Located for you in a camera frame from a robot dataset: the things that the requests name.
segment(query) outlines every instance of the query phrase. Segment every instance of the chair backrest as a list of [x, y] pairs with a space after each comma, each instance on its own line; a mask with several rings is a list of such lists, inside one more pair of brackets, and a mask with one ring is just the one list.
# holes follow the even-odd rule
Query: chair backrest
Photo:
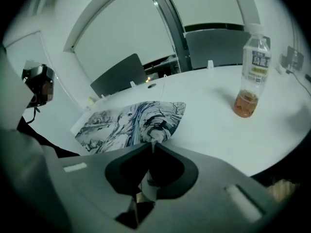
[[136, 53], [120, 61], [107, 72], [97, 78], [91, 87], [101, 97], [130, 88], [130, 82], [144, 83], [147, 75]]
[[[243, 47], [250, 33], [227, 29], [193, 31], [186, 34], [193, 69], [207, 67], [208, 60], [214, 66], [241, 65]], [[264, 37], [270, 47], [270, 38]]]

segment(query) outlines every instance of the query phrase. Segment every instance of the anime illustration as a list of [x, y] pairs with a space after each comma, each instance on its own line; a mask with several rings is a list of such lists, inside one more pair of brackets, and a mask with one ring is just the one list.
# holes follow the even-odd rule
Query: anime illustration
[[147, 101], [96, 112], [75, 138], [91, 154], [163, 142], [175, 132], [185, 108], [182, 102]]

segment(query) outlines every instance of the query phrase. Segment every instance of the plastic bottle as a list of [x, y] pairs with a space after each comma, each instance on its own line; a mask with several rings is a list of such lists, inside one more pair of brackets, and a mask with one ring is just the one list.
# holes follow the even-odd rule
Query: plastic bottle
[[251, 38], [243, 48], [241, 88], [234, 103], [234, 112], [250, 117], [263, 92], [271, 60], [271, 52], [263, 38], [263, 27], [250, 24]]
[[297, 71], [297, 66], [298, 66], [298, 53], [296, 50], [294, 50], [292, 61], [289, 66], [289, 71], [291, 72]]

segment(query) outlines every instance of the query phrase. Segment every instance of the person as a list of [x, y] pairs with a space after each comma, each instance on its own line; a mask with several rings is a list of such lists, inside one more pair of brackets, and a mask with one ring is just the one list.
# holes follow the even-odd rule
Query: person
[[80, 156], [77, 153], [64, 150], [46, 138], [38, 134], [29, 124], [35, 119], [35, 112], [39, 111], [38, 106], [43, 106], [53, 99], [54, 87], [54, 71], [44, 64], [34, 64], [31, 67], [23, 69], [22, 79], [25, 84], [34, 93], [32, 100], [27, 108], [34, 108], [34, 118], [26, 122], [24, 117], [21, 118], [17, 130], [21, 133], [27, 134], [35, 138], [41, 145], [50, 146], [54, 148], [58, 158]]

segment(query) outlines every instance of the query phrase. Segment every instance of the gray device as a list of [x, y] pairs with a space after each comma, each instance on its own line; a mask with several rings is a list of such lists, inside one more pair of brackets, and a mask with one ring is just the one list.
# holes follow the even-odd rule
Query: gray device
[[[243, 47], [250, 33], [227, 29], [198, 30], [186, 33], [191, 65], [193, 69], [207, 67], [212, 60], [214, 66], [241, 65]], [[270, 47], [270, 38], [265, 37]]]
[[[41, 216], [66, 232], [253, 232], [277, 205], [267, 190], [228, 163], [179, 147], [150, 143], [58, 159], [32, 137], [0, 131], [0, 162]], [[144, 184], [146, 175], [149, 180]], [[255, 222], [226, 192], [235, 185], [256, 206]], [[147, 187], [155, 201], [137, 202]]]
[[144, 83], [147, 75], [136, 53], [120, 61], [103, 75], [97, 78], [91, 87], [101, 97], [130, 88], [130, 82], [135, 84]]

